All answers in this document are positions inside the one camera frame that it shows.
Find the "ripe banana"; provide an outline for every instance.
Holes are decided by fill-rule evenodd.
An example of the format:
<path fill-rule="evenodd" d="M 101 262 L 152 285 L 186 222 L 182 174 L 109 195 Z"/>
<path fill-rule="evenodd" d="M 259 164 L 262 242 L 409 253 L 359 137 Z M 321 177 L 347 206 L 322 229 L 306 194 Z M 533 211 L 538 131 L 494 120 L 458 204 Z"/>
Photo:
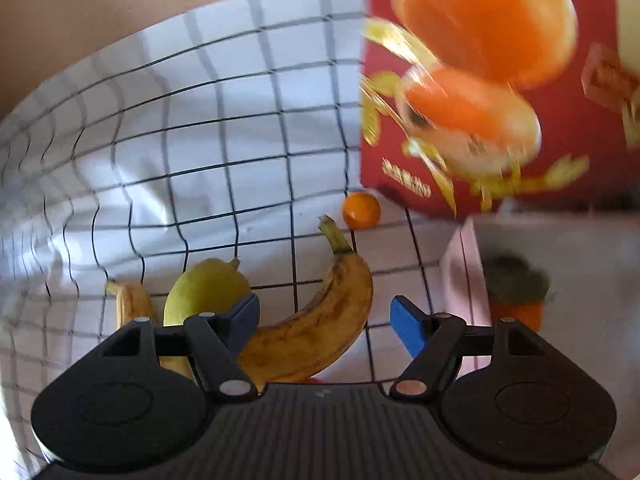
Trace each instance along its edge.
<path fill-rule="evenodd" d="M 107 294 L 113 294 L 116 297 L 116 329 L 140 316 L 149 317 L 154 324 L 158 324 L 151 298 L 140 283 L 108 281 L 104 289 Z M 193 379 L 191 367 L 186 357 L 160 357 L 159 362 L 162 368 L 173 370 L 188 379 Z"/>
<path fill-rule="evenodd" d="M 373 282 L 335 222 L 321 218 L 334 259 L 320 291 L 299 313 L 256 330 L 238 364 L 259 390 L 268 381 L 304 381 L 340 357 L 360 335 L 371 309 Z"/>

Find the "checkered tablecloth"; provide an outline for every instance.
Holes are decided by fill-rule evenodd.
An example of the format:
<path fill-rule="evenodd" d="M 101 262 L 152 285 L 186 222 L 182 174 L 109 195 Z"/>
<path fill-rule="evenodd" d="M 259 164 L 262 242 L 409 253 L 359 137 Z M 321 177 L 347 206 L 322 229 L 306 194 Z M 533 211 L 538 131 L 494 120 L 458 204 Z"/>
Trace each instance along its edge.
<path fill-rule="evenodd" d="M 79 61 L 0 124 L 2 480 L 44 465 L 31 405 L 114 330 L 108 278 L 142 281 L 161 314 L 190 265 L 238 256 L 261 324 L 318 290 L 318 217 L 361 187 L 365 15 L 365 0 L 216 2 Z M 381 202 L 380 227 L 351 233 L 374 273 L 369 323 L 326 380 L 402 371 L 393 295 L 443 307 L 454 225 Z"/>

